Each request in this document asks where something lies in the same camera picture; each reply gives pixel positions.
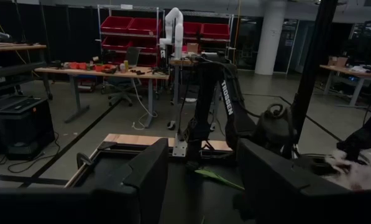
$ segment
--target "floor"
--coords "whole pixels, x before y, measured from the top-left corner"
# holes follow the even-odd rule
[[[239,75],[246,107],[254,113],[263,112],[271,103],[288,106],[287,102],[293,101],[298,89],[299,76],[268,77],[247,71],[240,71]],[[45,97],[42,82],[26,83],[22,85],[22,89],[26,95]],[[175,135],[174,131],[166,128],[172,117],[171,111],[167,109],[171,106],[170,97],[166,93],[156,101],[158,117],[152,121],[152,127],[139,131],[132,128],[132,123],[137,126],[138,119],[145,113],[138,102],[134,102],[133,107],[128,107],[122,102],[110,108],[107,95],[101,95],[99,91],[81,93],[82,104],[89,104],[90,110],[76,121],[65,124],[63,120],[75,108],[69,83],[56,82],[51,85],[51,89],[54,99],[50,101],[50,110],[54,129],[59,134],[58,142],[62,156],[54,163],[48,163],[49,159],[38,161],[19,174],[11,173],[7,169],[9,165],[18,161],[7,161],[0,165],[0,187],[62,187],[77,170],[76,154],[82,152],[90,155],[109,133],[162,137]],[[345,139],[361,127],[365,111],[334,106],[338,103],[343,101],[334,96],[313,95],[299,142],[301,153],[328,154],[335,149],[337,139]],[[193,116],[193,111],[192,106],[184,108],[182,126],[185,126]],[[222,125],[226,123],[223,104],[219,106],[218,119]],[[211,133],[210,138],[224,140],[219,126]],[[46,156],[54,155],[57,146],[52,143],[44,152]],[[22,164],[12,169],[22,170],[28,165]]]

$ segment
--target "green paper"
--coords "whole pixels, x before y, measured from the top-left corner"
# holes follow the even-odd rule
[[[232,183],[231,181],[229,180],[226,180],[225,178],[221,177],[220,175],[214,173],[214,172],[211,172],[210,170],[205,170],[205,169],[199,169],[199,170],[195,170],[196,173],[198,174],[201,174],[201,175],[204,175],[206,177],[210,177],[210,178],[213,178],[213,179],[216,179],[216,180],[219,180],[221,181],[222,183],[230,186],[230,187],[234,187],[235,189],[239,189],[239,190],[245,190],[245,188],[237,185],[237,184],[234,184]]]

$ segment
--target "workbench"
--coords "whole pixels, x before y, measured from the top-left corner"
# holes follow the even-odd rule
[[[352,94],[350,103],[348,105],[337,105],[337,106],[344,106],[344,107],[351,107],[351,108],[361,108],[361,107],[364,108],[364,106],[356,106],[355,104],[358,100],[360,90],[362,89],[364,85],[364,81],[366,79],[371,79],[371,73],[354,72],[354,71],[351,71],[349,68],[336,67],[332,65],[320,65],[320,67],[331,71],[329,78],[327,79],[326,86],[323,91],[324,95],[329,94],[329,90],[330,90],[333,78],[335,76],[339,76],[340,73],[344,73],[347,75],[352,75],[354,77],[357,77],[359,81],[357,83],[357,86],[355,87],[354,93]]]
[[[80,165],[65,188],[81,187],[76,186],[76,183],[81,176],[90,172],[90,167],[93,169],[90,178],[98,183],[97,180],[104,177],[109,170],[129,162],[132,156],[125,154],[120,156],[115,153],[119,150],[116,147],[123,146],[124,150],[127,146],[127,151],[131,151],[137,146],[147,147],[160,138],[162,137],[109,134],[89,157],[91,161],[99,161],[99,164]],[[224,141],[209,142],[216,150],[231,150]],[[107,148],[109,143],[117,145]],[[168,138],[168,143],[169,147],[173,147],[174,138]],[[103,152],[105,155],[108,152],[112,157],[102,156]],[[235,184],[242,185],[236,166],[206,161],[203,168]],[[202,223],[202,220],[205,220],[205,223],[243,223],[239,211],[234,208],[234,198],[244,198],[244,192],[189,171],[184,162],[172,159],[168,164],[167,184],[159,223]]]
[[[174,96],[173,96],[173,109],[172,109],[172,119],[167,124],[167,128],[170,130],[175,129],[175,124],[178,124],[180,119],[180,112],[181,112],[181,103],[179,103],[180,99],[180,69],[182,70],[183,67],[192,67],[197,62],[192,62],[187,58],[183,59],[170,59],[170,65],[174,66]],[[218,103],[219,97],[221,95],[219,84],[216,85],[216,92],[214,93],[214,99],[212,103],[213,107],[213,120],[211,122],[210,130],[214,131],[216,129],[216,121],[217,121],[217,113],[218,113]]]
[[[83,113],[89,110],[89,105],[86,106],[81,106],[80,103],[80,96],[79,96],[79,89],[78,89],[78,82],[77,82],[77,76],[78,75],[96,75],[96,76],[103,76],[103,77],[122,77],[122,78],[146,78],[149,79],[148,82],[148,110],[150,113],[153,113],[153,85],[152,85],[152,80],[153,79],[161,79],[161,80],[168,80],[168,75],[163,75],[159,73],[154,73],[152,72],[148,73],[150,71],[149,67],[135,67],[132,68],[135,70],[140,70],[141,72],[145,72],[144,75],[137,75],[132,72],[126,72],[126,73],[121,73],[121,72],[115,72],[113,74],[110,73],[103,73],[103,72],[96,72],[94,70],[80,70],[80,69],[57,69],[57,68],[38,68],[35,71],[36,72],[43,72],[43,73],[62,73],[62,74],[67,74],[70,77],[70,85],[72,89],[72,93],[75,96],[75,102],[76,102],[76,112],[71,115],[68,119],[64,120],[64,122],[69,123],[79,116],[81,116]],[[152,122],[153,116],[148,114],[148,118],[144,124],[146,128],[149,128],[151,122]]]
[[[0,43],[0,52],[13,52],[18,50],[39,50],[40,52],[40,61],[39,62],[32,62],[32,63],[27,63],[23,65],[13,65],[9,67],[3,67],[0,68],[0,78],[5,78],[8,76],[13,76],[17,75],[20,73],[24,72],[31,72],[36,68],[44,67],[46,66],[46,62],[44,59],[44,49],[46,49],[46,45],[27,45],[27,44],[11,44],[11,43]],[[15,82],[6,82],[3,83],[4,85],[0,85],[0,90],[4,90],[7,88],[12,88],[12,87],[17,87],[17,91],[21,93],[21,90],[19,89],[19,85],[22,83],[26,82],[31,82],[33,81],[34,78],[31,74],[29,74],[28,77],[25,77],[23,79],[17,80]],[[43,81],[44,81],[44,87],[46,89],[46,93],[48,98],[51,100],[52,99],[52,94],[50,91],[50,85],[48,84],[48,76],[43,75]]]

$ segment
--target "black metal pole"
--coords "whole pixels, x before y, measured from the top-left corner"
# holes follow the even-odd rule
[[[337,0],[322,0],[319,5],[318,15],[316,16],[314,32],[308,48],[303,74],[291,107],[293,113],[293,124],[297,130],[297,136],[294,143],[298,143],[301,131],[303,130],[304,120],[314,90],[323,49],[327,47],[326,43],[329,37],[329,30],[334,13],[336,12],[336,6]]]

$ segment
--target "concrete floor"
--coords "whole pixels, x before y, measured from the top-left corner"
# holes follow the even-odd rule
[[[285,106],[288,106],[278,96],[292,102],[294,94],[298,89],[298,77],[289,76],[288,78],[275,78],[254,75],[252,72],[246,71],[240,71],[239,75],[246,107],[254,113],[263,112],[271,103],[283,103]],[[42,82],[35,81],[26,83],[22,85],[22,89],[26,95],[45,97]],[[71,95],[69,83],[57,82],[51,85],[51,89],[54,99],[50,101],[50,110],[55,131],[60,135],[58,142],[61,148],[65,147],[109,109],[107,95],[101,95],[99,91],[95,91],[94,93],[81,93],[80,98],[82,104],[89,104],[90,110],[76,121],[65,124],[63,120],[68,117],[71,110],[75,108],[74,97]],[[167,94],[163,94],[160,99],[156,101],[155,108],[158,113],[158,118],[152,121],[152,127],[150,129],[142,131],[132,128],[132,123],[135,122],[137,125],[138,118],[145,113],[140,104],[135,100],[133,107],[128,107],[125,102],[120,103],[40,177],[44,179],[70,179],[77,170],[76,154],[78,152],[83,152],[86,155],[90,155],[109,133],[174,137],[175,132],[169,131],[166,128],[166,124],[172,117],[171,111],[167,109],[170,106],[169,101],[170,97]],[[308,116],[337,137],[345,139],[350,133],[361,127],[365,111],[335,106],[339,103],[343,103],[343,101],[334,96],[314,95],[311,99]],[[186,126],[189,119],[193,116],[193,112],[194,107],[185,107],[183,110],[183,125],[181,126]],[[218,119],[222,124],[222,128],[224,128],[226,115],[223,104],[219,106]],[[219,126],[217,126],[215,132],[211,133],[210,138],[214,140],[224,140],[224,136],[219,131]],[[299,143],[301,153],[328,154],[336,148],[336,142],[337,140],[327,132],[323,131],[323,129],[315,125],[309,119],[306,119]],[[51,144],[46,147],[44,151],[45,155],[53,155],[56,153],[57,147]],[[31,177],[48,162],[48,159],[37,162],[23,173],[10,173],[7,170],[8,165],[16,162],[17,161],[7,161],[6,164],[1,165],[0,175]],[[13,169],[20,170],[27,166],[28,164],[24,164]],[[0,180],[0,187],[18,187],[21,183],[22,182],[19,180],[16,180],[16,182]],[[57,185],[38,183],[31,184],[30,187],[57,187]]]

